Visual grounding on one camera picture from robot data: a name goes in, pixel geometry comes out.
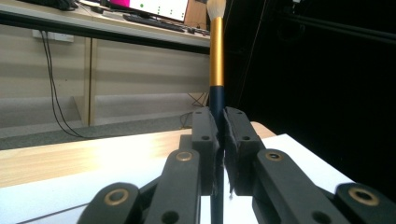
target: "black cable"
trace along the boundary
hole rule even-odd
[[[49,70],[50,94],[51,94],[51,102],[52,102],[52,112],[53,112],[53,115],[54,115],[54,117],[56,119],[56,122],[58,123],[59,127],[65,133],[67,133],[67,134],[69,134],[71,136],[85,138],[85,139],[98,139],[98,138],[106,138],[106,137],[125,136],[125,135],[102,135],[102,136],[97,136],[97,137],[87,137],[87,136],[83,136],[83,135],[77,133],[75,130],[73,130],[67,124],[67,122],[66,122],[66,120],[64,118],[64,113],[62,112],[62,109],[61,109],[61,105],[59,104],[58,94],[57,94],[57,91],[56,91],[56,85],[55,85],[55,81],[54,81],[54,78],[53,78],[52,58],[51,58],[51,54],[50,54],[50,42],[49,42],[49,38],[48,38],[48,32],[40,31],[40,34],[41,34],[41,37],[42,37],[42,40],[43,40],[44,51],[46,52],[46,57],[47,57],[47,66],[48,66],[48,70]],[[71,131],[71,133],[69,131],[67,131],[66,128],[63,127],[61,122],[59,121],[58,116],[56,115],[55,102],[56,102],[56,105],[58,107],[59,113],[61,114],[62,121],[67,126],[67,128]]]
[[[180,115],[179,119],[180,119],[180,124],[181,127],[180,129],[187,129],[187,128],[191,128],[191,126],[186,126],[187,120],[189,119],[189,115],[192,115],[192,112],[189,113],[185,113]]]
[[[194,100],[194,102],[192,102],[192,105],[196,105],[196,106],[200,106],[200,107],[204,107],[204,105],[203,104],[201,104],[201,103],[199,103],[199,100],[203,97],[203,96],[205,96],[204,97],[204,100],[203,100],[203,102],[205,101],[205,99],[206,99],[206,96],[208,95],[208,93],[206,93],[206,92],[203,92],[202,94],[201,94],[201,96],[200,97],[198,97],[198,99],[195,99],[194,97],[192,97],[191,96],[191,94],[189,94],[188,93],[188,95]]]

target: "brush bristles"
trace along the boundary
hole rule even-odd
[[[213,21],[217,17],[223,17],[225,11],[225,0],[208,0],[206,3],[207,14]]]

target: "electrical cable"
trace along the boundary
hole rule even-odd
[[[79,133],[77,133],[75,130],[73,130],[66,122],[64,118],[64,113],[62,112],[61,105],[59,104],[58,100],[58,93],[56,91],[56,86],[55,86],[55,81],[53,78],[53,70],[52,70],[52,57],[50,54],[50,42],[49,42],[49,37],[48,37],[48,32],[40,31],[41,34],[41,39],[43,40],[43,45],[44,45],[44,51],[46,52],[46,57],[47,57],[47,66],[49,70],[49,84],[50,84],[50,93],[51,93],[51,104],[52,104],[52,112],[53,115],[56,119],[56,122],[58,123],[59,127],[67,134],[74,136],[74,137],[79,137],[79,138],[84,138],[84,139],[99,139],[99,138],[105,138],[105,137],[120,137],[120,136],[125,136],[125,135],[102,135],[102,136],[96,136],[96,137],[87,137],[83,136]],[[58,116],[56,115],[56,108],[55,108],[55,102],[58,107],[59,113],[62,117],[62,121],[64,124],[67,126],[68,130],[66,130],[65,127],[62,126],[61,122],[58,119]]]
[[[195,98],[192,97],[191,94],[189,94],[189,93],[188,93],[188,95],[194,100],[194,102],[192,102],[192,105],[204,107],[203,104],[199,103],[199,100],[200,100],[203,96],[205,96],[205,97],[204,97],[204,100],[203,100],[203,102],[204,102],[204,101],[206,100],[206,97],[207,97],[208,93],[207,93],[207,92],[203,92],[203,93],[201,94],[201,96],[198,97],[198,99],[195,99]]]
[[[192,115],[192,112],[185,113],[185,114],[182,114],[180,116],[180,118],[179,118],[180,119],[180,124],[181,124],[180,129],[189,129],[189,128],[191,128],[191,126],[186,126],[187,120],[189,119],[190,115]]]
[[[262,14],[260,15],[260,20],[259,20],[259,24],[257,26],[256,34],[254,35],[253,44],[251,46],[250,53],[248,55],[248,61],[247,61],[247,66],[246,66],[246,69],[245,69],[245,73],[244,73],[244,75],[242,77],[240,77],[240,79],[243,79],[243,81],[242,81],[242,89],[241,89],[241,92],[240,92],[238,100],[237,100],[236,108],[239,107],[239,105],[241,103],[241,98],[242,98],[242,94],[244,92],[244,88],[245,88],[245,84],[246,84],[246,80],[247,80],[247,76],[248,76],[248,70],[249,70],[249,67],[250,67],[250,64],[251,64],[251,59],[253,57],[253,52],[254,52],[254,49],[255,49],[255,46],[256,46],[257,37],[259,36],[259,31],[260,31],[260,29],[262,27],[262,18],[264,16],[266,5],[267,5],[267,0],[265,0],[263,5],[262,5]]]

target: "power outlet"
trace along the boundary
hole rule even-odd
[[[35,38],[41,38],[40,31],[32,30],[32,35]],[[74,42],[73,35],[58,34],[53,32],[48,32],[48,39],[64,41],[64,42]]]

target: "pink object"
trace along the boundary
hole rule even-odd
[[[117,4],[123,7],[129,7],[130,0],[111,0],[110,3]]]

